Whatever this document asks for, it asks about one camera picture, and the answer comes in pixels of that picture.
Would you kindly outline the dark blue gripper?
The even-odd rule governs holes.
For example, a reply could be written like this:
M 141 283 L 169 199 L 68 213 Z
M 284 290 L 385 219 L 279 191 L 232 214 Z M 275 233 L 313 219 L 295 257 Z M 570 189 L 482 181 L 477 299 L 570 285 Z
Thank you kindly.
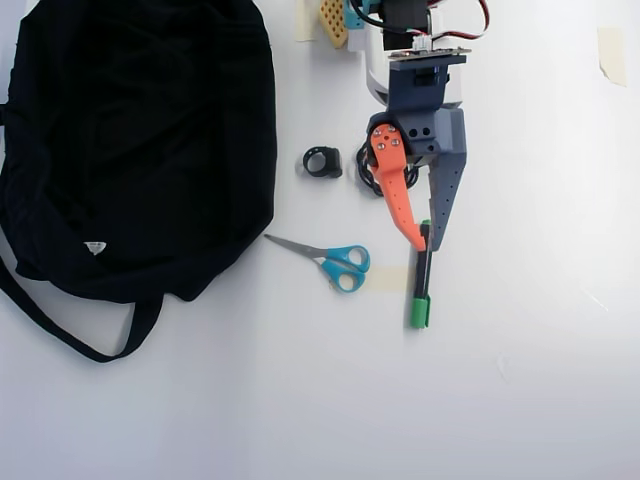
M 466 165 L 464 112 L 448 100 L 450 70 L 465 53 L 393 53 L 384 110 L 368 125 L 368 159 L 393 223 L 415 250 L 425 249 L 405 180 L 409 164 L 429 166 L 432 250 L 443 241 Z

